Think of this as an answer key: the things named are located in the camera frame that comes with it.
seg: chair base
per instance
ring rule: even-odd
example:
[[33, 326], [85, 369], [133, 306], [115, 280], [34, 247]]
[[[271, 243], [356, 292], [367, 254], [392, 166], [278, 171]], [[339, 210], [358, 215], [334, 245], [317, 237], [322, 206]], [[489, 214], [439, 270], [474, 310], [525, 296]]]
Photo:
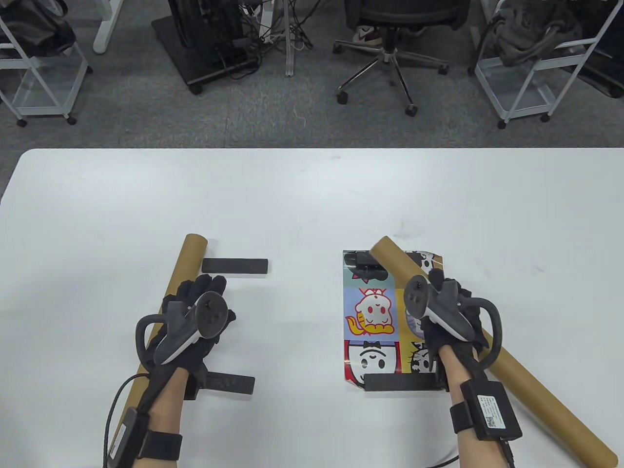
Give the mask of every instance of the chair base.
[[415, 54], [413, 52], [399, 51], [396, 48], [389, 50], [387, 44], [386, 47], [369, 47], [364, 44], [358, 44], [357, 42], [334, 41], [333, 52], [335, 54], [342, 53], [343, 48], [376, 55], [376, 57], [371, 62], [366, 64], [362, 69], [355, 73], [355, 75], [350, 77], [347, 81], [345, 81], [338, 87], [338, 103], [343, 105], [346, 104], [348, 101], [348, 95], [345, 89], [350, 86], [356, 79], [360, 78], [362, 75], [367, 73], [379, 63], [392, 64], [392, 69], [394, 70], [396, 77], [399, 79], [403, 92], [407, 97], [407, 101], [409, 102], [407, 108], [405, 109], [405, 113], [410, 117], [414, 117], [416, 115], [416, 112], [418, 111], [418, 108], [412, 100], [397, 59], [410, 60], [418, 65], [426, 67], [438, 67], [438, 73], [440, 73], [441, 75], [446, 75], [449, 71], [449, 64], [444, 60], [436, 59], [435, 57], [424, 56], [422, 54]]

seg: cartoon face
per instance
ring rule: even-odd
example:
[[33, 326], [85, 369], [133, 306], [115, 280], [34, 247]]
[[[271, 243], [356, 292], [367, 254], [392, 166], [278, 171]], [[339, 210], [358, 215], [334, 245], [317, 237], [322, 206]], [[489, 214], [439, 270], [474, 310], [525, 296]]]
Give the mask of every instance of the cartoon face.
[[418, 338], [425, 339], [425, 334], [421, 328], [421, 321], [417, 318], [412, 317], [407, 310], [405, 310], [405, 315], [407, 318], [407, 326], [410, 331], [414, 333]]
[[365, 341], [349, 343], [351, 372], [359, 387], [364, 386], [365, 374], [394, 374], [396, 372], [397, 343], [381, 344]]
[[357, 303], [355, 310], [362, 314], [363, 325], [392, 325], [390, 307], [392, 301], [384, 296], [385, 290], [365, 290], [364, 298]]
[[422, 268], [422, 270], [429, 274], [429, 272], [431, 270], [433, 270], [433, 254], [431, 252], [417, 252], [420, 254], [421, 256], [421, 262], [420, 262], [420, 267]]
[[416, 350], [412, 354], [411, 367], [414, 373], [432, 373], [436, 371], [436, 362], [429, 359], [429, 350], [422, 343], [414, 343]]

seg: white label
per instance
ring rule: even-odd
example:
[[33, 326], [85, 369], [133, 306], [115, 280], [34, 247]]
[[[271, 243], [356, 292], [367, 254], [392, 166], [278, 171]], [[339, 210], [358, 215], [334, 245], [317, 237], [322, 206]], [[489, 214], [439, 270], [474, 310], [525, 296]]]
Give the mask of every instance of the white label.
[[485, 423], [490, 429], [506, 429], [496, 398], [489, 395], [477, 395]]
[[122, 424], [119, 427], [119, 432], [117, 433], [117, 437], [115, 437], [115, 440], [113, 441], [113, 445], [110, 448], [110, 458], [112, 458], [113, 460], [115, 459], [115, 455], [117, 455], [117, 449], [119, 448], [119, 444], [121, 443], [121, 440], [124, 438], [124, 432], [125, 432], [125, 424]]

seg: office chair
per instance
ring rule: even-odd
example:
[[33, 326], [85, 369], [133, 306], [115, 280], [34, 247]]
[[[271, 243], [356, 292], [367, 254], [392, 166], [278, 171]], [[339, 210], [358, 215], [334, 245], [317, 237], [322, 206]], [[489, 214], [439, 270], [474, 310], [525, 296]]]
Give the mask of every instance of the office chair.
[[403, 92], [409, 101], [405, 113], [414, 117], [418, 108], [414, 104], [409, 89], [401, 73], [397, 59], [405, 59], [419, 65], [438, 67], [440, 75], [449, 72], [448, 62], [435, 57], [399, 51], [396, 48], [399, 28], [418, 28], [423, 26], [448, 25], [457, 29], [468, 18], [470, 0], [344, 0], [347, 26], [376, 26], [386, 28], [386, 35], [381, 47], [371, 47], [351, 41], [334, 41], [333, 53], [341, 54], [344, 48], [375, 54], [376, 57], [338, 88], [338, 104], [345, 105], [349, 95], [345, 88], [357, 78], [380, 63], [391, 64], [401, 83]]

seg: cardboard tube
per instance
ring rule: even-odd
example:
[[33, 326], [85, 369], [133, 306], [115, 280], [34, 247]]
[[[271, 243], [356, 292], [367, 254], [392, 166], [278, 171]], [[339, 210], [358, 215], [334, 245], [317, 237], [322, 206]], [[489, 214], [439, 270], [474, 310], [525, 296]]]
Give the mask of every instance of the cardboard tube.
[[[208, 240], [206, 240], [206, 238], [200, 236], [199, 234], [187, 234], [184, 239], [184, 243], [182, 244], [182, 249], [180, 249], [178, 261], [175, 262], [175, 267], [173, 268], [169, 285], [167, 286], [167, 290], [165, 291], [163, 297], [169, 294], [175, 294], [178, 290], [178, 286], [180, 286], [180, 283], [183, 281], [195, 280], [202, 264], [203, 256], [206, 253], [207, 246]], [[156, 336], [161, 326], [162, 324], [160, 323], [154, 324], [152, 333], [150, 334], [150, 340]], [[143, 366], [139, 365], [139, 369], [136, 373], [140, 374], [144, 372], [147, 371]], [[128, 395], [128, 400], [125, 402], [121, 419], [119, 419], [119, 422], [117, 423], [115, 436], [111, 440], [114, 441], [115, 437], [117, 437], [117, 431], [119, 431], [119, 426], [121, 426], [121, 422], [124, 420], [126, 410], [128, 410], [129, 407], [136, 408], [139, 404], [143, 393], [147, 389], [147, 384], [148, 379], [145, 378], [138, 378], [133, 381], [132, 387], [130, 388], [130, 394]]]
[[[414, 276], [424, 274], [387, 236], [375, 244], [371, 255], [394, 277], [399, 289]], [[484, 334], [491, 345], [492, 336], [485, 330]], [[585, 466], [615, 468], [618, 465], [617, 455], [505, 348], [490, 371]]]

